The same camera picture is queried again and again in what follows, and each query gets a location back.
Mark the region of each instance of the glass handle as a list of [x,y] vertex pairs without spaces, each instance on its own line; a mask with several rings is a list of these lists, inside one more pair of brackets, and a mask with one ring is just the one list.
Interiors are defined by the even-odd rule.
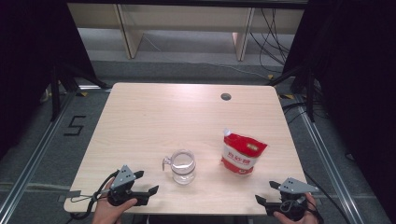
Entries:
[[169,157],[163,158],[163,171],[165,170],[165,164],[171,164],[171,159],[169,159]]

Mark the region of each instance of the human hand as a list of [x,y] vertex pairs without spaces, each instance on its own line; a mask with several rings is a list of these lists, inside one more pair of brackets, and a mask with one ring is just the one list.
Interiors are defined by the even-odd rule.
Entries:
[[[105,189],[110,189],[114,177],[108,181]],[[107,193],[101,195],[97,201],[92,224],[121,224],[121,214],[134,206],[137,199],[131,199],[119,206],[113,206],[107,201]]]
[[[315,207],[316,202],[315,202],[314,197],[312,197],[312,195],[310,193],[306,193],[305,197],[308,200],[308,208],[310,210],[315,211],[317,208]],[[292,221],[288,217],[286,217],[285,215],[283,215],[282,213],[279,213],[279,212],[274,212],[274,217],[276,217],[277,220],[279,220],[280,223],[282,223],[282,224],[296,224],[296,223],[298,223],[298,224],[318,224],[319,223],[318,218],[315,217],[315,215],[309,211],[305,211],[304,216],[298,221]]]

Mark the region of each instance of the light wood desk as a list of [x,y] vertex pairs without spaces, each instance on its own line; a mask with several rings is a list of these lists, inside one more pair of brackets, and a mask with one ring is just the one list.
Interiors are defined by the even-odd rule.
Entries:
[[[221,99],[229,93],[232,99]],[[249,176],[238,176],[220,162],[223,130],[251,136],[268,144]],[[188,186],[162,170],[164,156],[191,150],[196,177]],[[265,215],[258,194],[279,202],[269,181],[287,177],[305,181],[276,91],[268,86],[141,84],[114,85],[98,121],[71,190],[92,195],[114,171],[127,164],[145,174],[133,190],[160,188],[136,214]],[[83,212],[88,201],[71,203],[68,212]]]

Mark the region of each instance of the gray carpet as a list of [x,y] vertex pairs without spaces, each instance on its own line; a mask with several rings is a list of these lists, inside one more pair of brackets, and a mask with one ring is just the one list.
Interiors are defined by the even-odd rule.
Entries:
[[[264,85],[267,80],[257,75],[238,72],[232,68],[210,64],[188,63],[120,63],[92,62],[97,76],[107,84],[116,82],[170,82],[170,83],[214,83],[235,85]],[[255,65],[236,65],[236,68],[250,73],[268,75],[264,69]],[[280,94],[290,93],[292,79],[276,86]],[[80,84],[90,84],[79,79]],[[73,182],[85,149],[90,142],[92,132],[106,103],[108,92],[90,91],[85,97],[76,96],[64,113],[60,127],[49,144],[46,154],[33,175],[28,189],[23,194],[8,223],[66,223],[68,214],[63,210],[59,197],[64,196]],[[294,100],[281,100],[282,105],[295,103]],[[40,106],[21,143],[12,148],[0,161],[0,199],[7,196],[7,191],[17,180],[24,165],[29,160],[40,136],[50,123],[48,101]],[[331,120],[321,105],[315,105],[316,124],[330,151],[334,162],[363,215],[366,223],[390,223],[380,204],[364,180],[359,167],[354,161],[345,157],[346,149],[340,141]],[[315,145],[305,128],[301,112],[291,109],[285,116],[290,122],[290,132],[297,148],[303,168],[340,204],[326,170],[318,156]],[[85,116],[75,119],[74,124],[83,125],[79,135],[65,136],[65,133],[76,133],[77,129],[68,125],[74,116]],[[334,205],[322,193],[315,195],[318,210],[326,223],[345,223]],[[124,223],[131,223],[132,215],[125,215]],[[71,223],[90,223],[91,217]],[[273,217],[254,217],[254,223],[277,223]]]

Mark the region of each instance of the glass mug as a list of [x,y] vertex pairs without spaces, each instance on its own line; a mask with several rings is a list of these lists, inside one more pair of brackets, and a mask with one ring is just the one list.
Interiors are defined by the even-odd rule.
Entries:
[[172,169],[174,180],[181,185],[188,185],[195,178],[195,158],[191,151],[181,149],[176,151],[171,158],[163,159],[163,171],[165,164],[169,164]]

